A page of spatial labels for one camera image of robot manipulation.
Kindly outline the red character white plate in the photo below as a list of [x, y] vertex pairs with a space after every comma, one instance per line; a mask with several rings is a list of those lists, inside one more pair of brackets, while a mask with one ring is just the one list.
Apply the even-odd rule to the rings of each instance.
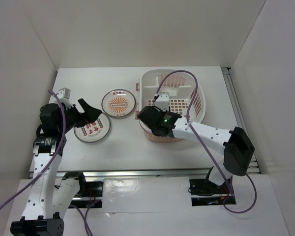
[[95, 143], [104, 139], [110, 129], [111, 121], [105, 113], [102, 113], [95, 122], [83, 127], [75, 127], [74, 134], [78, 140], [84, 143]]

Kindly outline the orange sunburst plate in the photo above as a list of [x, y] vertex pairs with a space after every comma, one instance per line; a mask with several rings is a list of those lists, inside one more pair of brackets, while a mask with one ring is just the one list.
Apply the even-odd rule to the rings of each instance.
[[101, 101], [101, 107], [108, 116], [122, 118], [135, 110], [136, 98], [128, 90], [115, 89], [105, 94]]

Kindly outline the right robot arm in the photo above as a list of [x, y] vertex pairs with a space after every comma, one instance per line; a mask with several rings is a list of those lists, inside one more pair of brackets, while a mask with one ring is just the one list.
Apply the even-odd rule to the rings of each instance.
[[177, 113], [164, 112], [155, 106], [145, 106], [137, 115], [153, 135], [190, 140], [213, 149], [223, 155], [223, 160], [213, 159], [214, 167], [209, 171], [205, 188], [217, 192], [232, 176], [245, 176], [255, 148], [246, 132], [235, 127], [233, 130], [219, 129], [189, 121]]

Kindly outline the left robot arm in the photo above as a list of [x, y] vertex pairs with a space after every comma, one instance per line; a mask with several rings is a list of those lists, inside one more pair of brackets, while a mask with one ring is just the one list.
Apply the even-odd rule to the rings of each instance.
[[63, 217], [72, 197], [82, 196], [87, 191], [84, 175], [77, 173], [74, 177], [66, 177], [58, 192], [54, 193], [65, 134], [72, 128], [95, 122], [102, 113], [84, 99], [78, 102], [83, 113], [64, 98], [60, 99], [60, 104], [47, 104], [40, 109], [41, 125], [33, 144], [33, 183], [29, 185], [30, 194], [21, 219], [11, 224], [10, 232], [14, 236], [63, 235]]

